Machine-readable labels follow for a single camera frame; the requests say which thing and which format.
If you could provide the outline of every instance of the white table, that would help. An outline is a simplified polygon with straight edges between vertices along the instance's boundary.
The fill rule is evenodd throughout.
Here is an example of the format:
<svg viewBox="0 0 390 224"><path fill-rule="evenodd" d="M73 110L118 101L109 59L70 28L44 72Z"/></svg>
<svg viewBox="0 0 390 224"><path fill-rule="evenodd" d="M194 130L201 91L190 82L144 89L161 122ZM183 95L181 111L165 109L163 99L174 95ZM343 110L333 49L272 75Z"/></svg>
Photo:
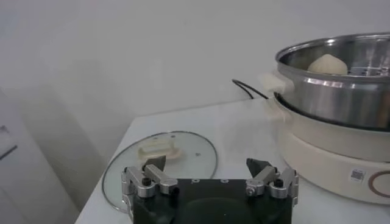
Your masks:
<svg viewBox="0 0 390 224"><path fill-rule="evenodd" d="M215 178L249 178L245 163L248 157L267 160L284 169L286 164L277 152L262 101L246 100L138 117L127 130L114 156L149 135L185 130L208 138L216 147L219 164ZM131 223L127 214L118 212L105 201L101 180L76 222L90 223ZM293 223L388 224L390 207L340 197L301 179L299 204L294 208Z"/></svg>

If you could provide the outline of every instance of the steamed bun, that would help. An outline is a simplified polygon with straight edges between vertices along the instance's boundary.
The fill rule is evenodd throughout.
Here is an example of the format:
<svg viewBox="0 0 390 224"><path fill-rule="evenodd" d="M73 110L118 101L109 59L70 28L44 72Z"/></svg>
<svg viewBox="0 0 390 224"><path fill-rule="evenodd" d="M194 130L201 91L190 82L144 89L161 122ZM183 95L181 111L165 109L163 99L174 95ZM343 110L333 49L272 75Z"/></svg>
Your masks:
<svg viewBox="0 0 390 224"><path fill-rule="evenodd" d="M312 64L309 65L307 71L315 73L347 75L348 66L335 56L325 54L312 62Z"/></svg>

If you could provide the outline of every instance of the sticker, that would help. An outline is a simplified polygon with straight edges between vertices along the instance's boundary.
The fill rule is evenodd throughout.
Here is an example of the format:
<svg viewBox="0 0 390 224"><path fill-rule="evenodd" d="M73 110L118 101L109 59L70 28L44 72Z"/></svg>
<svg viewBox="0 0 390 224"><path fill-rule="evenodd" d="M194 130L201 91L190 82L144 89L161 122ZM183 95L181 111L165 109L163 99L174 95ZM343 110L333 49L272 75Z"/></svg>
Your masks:
<svg viewBox="0 0 390 224"><path fill-rule="evenodd" d="M361 183L364 180L364 176L366 175L366 171L353 169L349 175L349 180L357 183Z"/></svg>

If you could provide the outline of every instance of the power cord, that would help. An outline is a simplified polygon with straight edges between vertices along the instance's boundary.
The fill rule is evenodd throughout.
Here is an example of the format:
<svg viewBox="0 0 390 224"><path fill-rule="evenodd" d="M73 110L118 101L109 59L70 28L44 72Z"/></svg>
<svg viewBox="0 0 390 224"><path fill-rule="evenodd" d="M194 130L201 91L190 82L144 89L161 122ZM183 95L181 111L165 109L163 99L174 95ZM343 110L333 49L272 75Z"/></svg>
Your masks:
<svg viewBox="0 0 390 224"><path fill-rule="evenodd" d="M232 79L232 82L233 82L234 84L236 84L238 87L240 87L242 90L244 90L244 91L249 95L249 97L250 97L251 99L254 99L254 97L253 97L253 95L251 95L251 93L250 93L246 88L248 88L248 89L252 90L253 92L257 93L257 94L258 94L259 96L261 96L262 98L268 100L268 96L266 96L266 95L264 95L263 93L259 92L259 90L257 90L257 89L255 89L255 88L251 87L250 85L248 85L248 84L246 84L246 83L243 83L242 81L239 81L239 80L237 80L237 79Z"/></svg>

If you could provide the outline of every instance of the pot lid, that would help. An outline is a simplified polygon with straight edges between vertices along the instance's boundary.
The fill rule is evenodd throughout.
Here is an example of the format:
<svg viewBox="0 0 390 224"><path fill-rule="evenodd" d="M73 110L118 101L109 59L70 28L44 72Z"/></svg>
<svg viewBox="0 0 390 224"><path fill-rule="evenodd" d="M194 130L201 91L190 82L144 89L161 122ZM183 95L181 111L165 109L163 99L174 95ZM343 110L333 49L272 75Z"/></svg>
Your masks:
<svg viewBox="0 0 390 224"><path fill-rule="evenodd" d="M108 203L127 213L127 205L122 202L121 172L128 166L140 169L147 159L163 155L164 173L173 178L209 179L218 164L214 145L199 134L172 131L146 137L120 152L105 170L102 191Z"/></svg>

